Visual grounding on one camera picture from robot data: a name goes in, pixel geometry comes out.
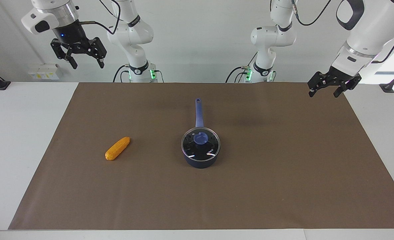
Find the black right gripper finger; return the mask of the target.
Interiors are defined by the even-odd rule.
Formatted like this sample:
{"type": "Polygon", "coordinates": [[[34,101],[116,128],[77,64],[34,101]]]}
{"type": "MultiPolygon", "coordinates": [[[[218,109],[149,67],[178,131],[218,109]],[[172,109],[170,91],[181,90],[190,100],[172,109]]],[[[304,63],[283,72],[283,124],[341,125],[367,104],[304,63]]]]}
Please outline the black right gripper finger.
{"type": "Polygon", "coordinates": [[[107,50],[99,37],[95,37],[92,40],[84,40],[84,50],[88,56],[96,59],[101,69],[104,68],[104,59],[107,56],[107,50]]]}
{"type": "Polygon", "coordinates": [[[63,50],[62,47],[64,46],[64,44],[61,43],[58,39],[53,39],[50,45],[58,59],[64,59],[65,61],[69,62],[73,69],[78,68],[78,64],[72,56],[73,50],[68,44],[66,44],[67,52],[63,50]]]}

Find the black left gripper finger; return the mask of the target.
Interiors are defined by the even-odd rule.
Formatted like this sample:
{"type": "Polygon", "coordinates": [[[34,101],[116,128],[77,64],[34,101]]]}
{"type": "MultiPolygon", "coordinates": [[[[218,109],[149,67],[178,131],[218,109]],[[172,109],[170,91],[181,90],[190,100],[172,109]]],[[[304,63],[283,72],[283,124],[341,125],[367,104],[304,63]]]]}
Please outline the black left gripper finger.
{"type": "Polygon", "coordinates": [[[353,90],[358,85],[358,83],[361,81],[361,79],[362,79],[361,76],[355,76],[348,81],[341,81],[339,87],[334,91],[333,96],[335,98],[337,98],[343,92],[348,91],[348,90],[353,90]]]}
{"type": "Polygon", "coordinates": [[[320,89],[329,87],[329,74],[316,72],[313,77],[308,81],[309,92],[308,95],[313,97],[320,89]]]}

